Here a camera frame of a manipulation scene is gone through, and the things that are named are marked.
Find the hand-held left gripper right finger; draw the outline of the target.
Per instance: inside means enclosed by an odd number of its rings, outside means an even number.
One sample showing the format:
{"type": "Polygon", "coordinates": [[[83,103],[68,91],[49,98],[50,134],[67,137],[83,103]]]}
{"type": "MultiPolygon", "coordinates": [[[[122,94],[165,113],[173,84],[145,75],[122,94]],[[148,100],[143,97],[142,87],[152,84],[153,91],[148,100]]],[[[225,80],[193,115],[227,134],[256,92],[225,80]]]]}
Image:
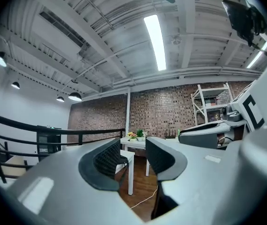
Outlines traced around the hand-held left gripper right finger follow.
{"type": "Polygon", "coordinates": [[[249,137],[226,150],[150,137],[146,152],[167,205],[153,224],[237,225],[265,193],[265,149],[249,137]]]}

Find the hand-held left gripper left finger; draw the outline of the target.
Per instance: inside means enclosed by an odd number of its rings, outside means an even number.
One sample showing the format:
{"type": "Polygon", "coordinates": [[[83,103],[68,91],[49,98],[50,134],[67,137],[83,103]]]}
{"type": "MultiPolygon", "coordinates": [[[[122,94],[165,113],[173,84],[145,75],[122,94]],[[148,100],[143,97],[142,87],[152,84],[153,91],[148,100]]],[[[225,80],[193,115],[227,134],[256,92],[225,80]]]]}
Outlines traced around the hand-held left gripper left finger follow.
{"type": "Polygon", "coordinates": [[[25,225],[141,225],[115,180],[120,140],[106,139],[47,156],[8,189],[25,225]]]}

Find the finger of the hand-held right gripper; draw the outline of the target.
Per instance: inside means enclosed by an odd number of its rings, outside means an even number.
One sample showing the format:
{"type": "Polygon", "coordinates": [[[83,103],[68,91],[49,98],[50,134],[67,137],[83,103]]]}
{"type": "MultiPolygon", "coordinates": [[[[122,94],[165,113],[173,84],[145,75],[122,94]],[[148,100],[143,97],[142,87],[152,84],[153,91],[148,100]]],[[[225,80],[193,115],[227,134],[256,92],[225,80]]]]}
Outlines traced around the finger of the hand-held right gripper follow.
{"type": "Polygon", "coordinates": [[[216,149],[218,134],[229,131],[225,122],[210,122],[182,130],[178,135],[180,143],[200,148],[216,149]]]}

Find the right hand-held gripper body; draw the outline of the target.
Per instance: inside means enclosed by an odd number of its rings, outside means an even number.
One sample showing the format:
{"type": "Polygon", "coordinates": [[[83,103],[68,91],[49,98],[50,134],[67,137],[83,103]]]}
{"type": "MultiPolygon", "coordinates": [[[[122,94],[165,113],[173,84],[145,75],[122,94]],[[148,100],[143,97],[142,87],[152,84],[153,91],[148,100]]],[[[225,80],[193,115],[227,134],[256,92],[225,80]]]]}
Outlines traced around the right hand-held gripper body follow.
{"type": "Polygon", "coordinates": [[[263,74],[239,94],[230,104],[225,122],[238,118],[250,132],[267,125],[267,68],[263,74]]]}

